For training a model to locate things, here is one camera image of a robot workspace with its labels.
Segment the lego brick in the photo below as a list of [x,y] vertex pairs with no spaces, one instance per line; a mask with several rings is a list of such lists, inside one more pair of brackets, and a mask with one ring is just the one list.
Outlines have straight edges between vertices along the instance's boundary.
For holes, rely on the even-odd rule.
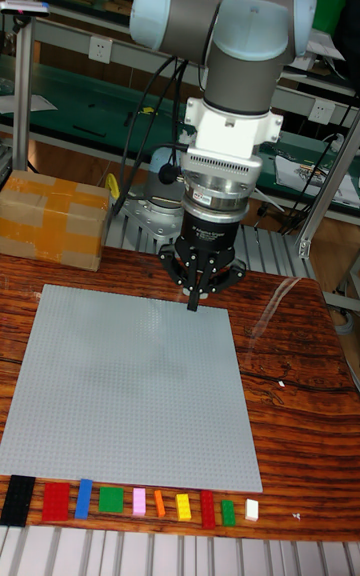
[[191,510],[188,494],[176,494],[175,499],[178,521],[191,520]]
[[215,529],[215,510],[212,492],[203,489],[200,492],[201,515],[203,529]]
[[259,503],[257,500],[247,498],[245,501],[245,518],[246,520],[257,521],[259,518]]
[[92,480],[82,478],[80,481],[74,518],[81,518],[82,520],[84,520],[88,517],[91,490],[92,490]]
[[122,487],[100,487],[99,512],[121,514],[123,507],[124,490]]
[[69,491],[69,483],[45,483],[42,521],[68,520]]
[[0,525],[25,527],[35,478],[13,475],[9,481]]
[[133,516],[145,516],[146,492],[142,487],[135,487],[133,491]]
[[235,511],[232,500],[221,501],[221,513],[224,527],[235,527]]
[[162,499],[161,491],[159,489],[156,489],[154,491],[154,497],[155,497],[157,514],[158,514],[159,518],[163,518],[163,516],[165,516],[165,507],[164,507],[164,502]]

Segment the pink lego brick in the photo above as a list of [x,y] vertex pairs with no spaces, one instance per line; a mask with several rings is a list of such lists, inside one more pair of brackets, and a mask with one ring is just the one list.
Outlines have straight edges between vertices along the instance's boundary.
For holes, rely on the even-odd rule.
[[133,490],[133,516],[145,516],[146,513],[146,492],[142,487],[135,487]]

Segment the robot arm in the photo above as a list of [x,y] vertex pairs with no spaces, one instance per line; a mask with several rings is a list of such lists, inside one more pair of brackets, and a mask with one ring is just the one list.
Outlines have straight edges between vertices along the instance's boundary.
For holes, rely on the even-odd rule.
[[209,69],[203,99],[190,98],[185,116],[197,130],[181,157],[184,222],[176,250],[187,269],[170,251],[160,255],[190,291],[189,309],[200,293],[243,276],[239,267],[219,272],[234,259],[262,168],[258,147],[279,137],[282,117],[270,110],[276,81],[305,53],[315,7],[316,0],[134,0],[136,42]]

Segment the cardboard box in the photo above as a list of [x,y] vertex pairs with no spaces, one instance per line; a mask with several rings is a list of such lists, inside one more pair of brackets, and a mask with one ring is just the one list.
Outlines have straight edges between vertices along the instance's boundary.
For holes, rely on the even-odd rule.
[[13,171],[0,192],[0,252],[96,271],[109,194],[101,187]]

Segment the black lego brick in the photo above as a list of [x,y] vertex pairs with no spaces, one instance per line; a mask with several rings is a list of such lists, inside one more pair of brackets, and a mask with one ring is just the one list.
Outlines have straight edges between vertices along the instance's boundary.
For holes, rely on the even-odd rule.
[[25,527],[34,483],[31,476],[11,476],[0,525]]

